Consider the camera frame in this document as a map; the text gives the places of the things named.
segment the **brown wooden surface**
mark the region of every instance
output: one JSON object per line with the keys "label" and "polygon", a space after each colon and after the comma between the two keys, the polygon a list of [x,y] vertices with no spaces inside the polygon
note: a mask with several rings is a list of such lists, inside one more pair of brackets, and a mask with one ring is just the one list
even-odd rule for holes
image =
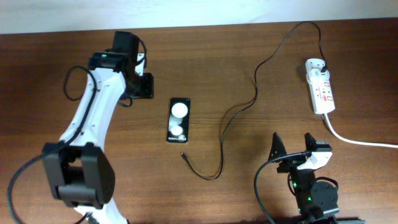
{"label": "brown wooden surface", "polygon": [[[331,122],[349,139],[398,144],[397,19],[319,22],[336,110]],[[332,136],[312,110],[305,60],[319,57],[317,32],[297,29],[258,72],[257,103],[231,126],[219,180],[193,175],[180,157],[188,154],[202,174],[219,166],[219,132],[254,94],[253,71],[270,56],[295,23],[130,30],[148,51],[155,99],[117,107],[106,137],[116,173],[114,199],[133,223],[237,223],[265,220],[253,178],[267,160],[277,131],[288,152],[305,149],[304,134],[328,141],[333,157],[317,171],[340,183],[338,217],[368,223],[398,222],[398,150],[347,144]],[[62,82],[69,67],[86,65],[96,50],[111,46],[113,30],[0,35],[0,222],[12,223],[6,188],[12,174],[56,142],[78,103]],[[85,76],[72,76],[77,96]],[[169,99],[191,98],[189,143],[167,144]],[[276,165],[259,177],[264,205],[274,217],[298,215],[286,175]],[[14,200],[27,223],[71,223],[74,210],[53,200],[40,164],[17,181]]]}

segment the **power strip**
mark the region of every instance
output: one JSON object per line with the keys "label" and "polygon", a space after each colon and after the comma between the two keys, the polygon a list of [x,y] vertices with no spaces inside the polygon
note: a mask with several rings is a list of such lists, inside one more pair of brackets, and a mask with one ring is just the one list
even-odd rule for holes
{"label": "power strip", "polygon": [[321,72],[325,66],[322,59],[311,58],[305,62],[307,82],[310,84],[313,111],[315,114],[330,113],[335,110],[335,102],[331,94],[330,73]]}

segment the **white wall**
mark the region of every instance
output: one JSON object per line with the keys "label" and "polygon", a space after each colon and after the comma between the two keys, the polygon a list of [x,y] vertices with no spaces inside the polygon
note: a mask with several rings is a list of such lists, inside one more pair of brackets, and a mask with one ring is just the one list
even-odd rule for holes
{"label": "white wall", "polygon": [[398,17],[398,0],[0,0],[0,34]]}

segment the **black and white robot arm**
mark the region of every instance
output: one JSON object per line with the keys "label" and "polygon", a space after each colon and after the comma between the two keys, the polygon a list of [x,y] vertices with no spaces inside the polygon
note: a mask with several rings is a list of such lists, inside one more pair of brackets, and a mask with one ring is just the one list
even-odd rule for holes
{"label": "black and white robot arm", "polygon": [[[88,64],[91,74],[75,116],[58,143],[44,146],[43,153],[48,153],[43,159],[44,167],[53,197],[82,215],[90,214],[88,218],[93,223],[128,223],[112,198],[115,174],[104,156],[104,142],[119,100],[130,99],[132,103],[132,99],[154,97],[153,76],[144,73],[146,53],[138,53],[139,42],[143,44],[132,33],[116,32],[112,49],[94,53]],[[73,141],[57,150],[70,139]],[[81,160],[80,167],[71,165],[77,159]]]}

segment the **white circle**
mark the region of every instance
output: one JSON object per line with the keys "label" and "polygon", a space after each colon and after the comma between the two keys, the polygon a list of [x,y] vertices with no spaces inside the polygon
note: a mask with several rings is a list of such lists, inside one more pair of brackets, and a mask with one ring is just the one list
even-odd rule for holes
{"label": "white circle", "polygon": [[172,107],[172,114],[176,118],[183,118],[183,117],[185,117],[187,115],[187,113],[188,113],[188,108],[183,103],[176,103]]}
{"label": "white circle", "polygon": [[178,135],[182,134],[183,130],[182,130],[181,126],[174,126],[174,127],[172,127],[172,129],[170,131],[174,136],[178,136]]}

